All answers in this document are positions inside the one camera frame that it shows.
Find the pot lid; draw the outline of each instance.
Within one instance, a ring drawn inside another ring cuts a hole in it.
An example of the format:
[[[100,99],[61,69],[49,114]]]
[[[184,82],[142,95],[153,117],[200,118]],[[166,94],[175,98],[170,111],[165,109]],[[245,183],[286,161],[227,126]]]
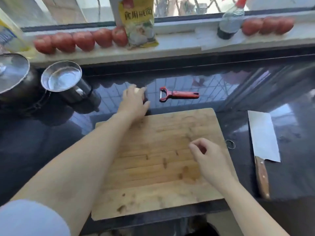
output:
[[[19,54],[0,55],[0,93],[16,86],[28,73],[29,61]]]

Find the peeler handle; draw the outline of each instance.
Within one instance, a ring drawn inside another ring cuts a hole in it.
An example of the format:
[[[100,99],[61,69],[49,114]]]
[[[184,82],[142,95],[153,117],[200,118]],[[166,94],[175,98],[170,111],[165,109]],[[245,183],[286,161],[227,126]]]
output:
[[[199,98],[199,93],[198,92],[172,91],[172,97],[174,98]]]

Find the white sleeve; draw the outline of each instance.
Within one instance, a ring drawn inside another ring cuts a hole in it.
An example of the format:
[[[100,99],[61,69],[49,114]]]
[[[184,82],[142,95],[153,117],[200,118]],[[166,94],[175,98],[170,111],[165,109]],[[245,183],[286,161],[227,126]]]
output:
[[[19,199],[0,207],[0,236],[70,236],[65,220],[51,208]]]

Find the white window ledge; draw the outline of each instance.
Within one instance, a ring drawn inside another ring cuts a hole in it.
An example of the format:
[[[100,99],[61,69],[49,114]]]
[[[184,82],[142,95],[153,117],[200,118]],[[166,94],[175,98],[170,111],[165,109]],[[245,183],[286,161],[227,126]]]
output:
[[[127,50],[121,47],[100,48],[98,45],[91,52],[83,52],[80,49],[73,54],[58,52],[55,55],[43,55],[37,53],[30,59],[37,67],[47,67],[60,60],[72,60],[80,65],[95,63],[110,63],[128,60],[152,59],[181,55],[193,55],[211,52],[239,51],[246,49],[260,49],[270,47],[286,47],[305,44],[315,44],[315,18],[308,15],[307,18],[297,19],[294,28],[287,34],[278,35],[254,35],[246,37],[242,31],[238,31],[231,40],[224,41],[216,36],[218,20],[211,23],[202,22],[200,25],[192,25],[195,31],[187,33],[159,34],[159,45],[152,48],[139,48]],[[166,30],[169,27],[157,26],[157,29]]]

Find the person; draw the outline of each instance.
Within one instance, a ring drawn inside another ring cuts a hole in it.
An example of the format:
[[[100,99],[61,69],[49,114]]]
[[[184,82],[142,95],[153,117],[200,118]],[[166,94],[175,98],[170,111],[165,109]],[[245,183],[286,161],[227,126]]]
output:
[[[124,134],[149,108],[150,102],[142,101],[145,88],[137,93],[135,88],[124,91],[117,113],[106,123],[51,160],[0,208],[1,236],[79,235]],[[244,236],[288,235],[232,176],[218,145],[201,138],[189,148]]]

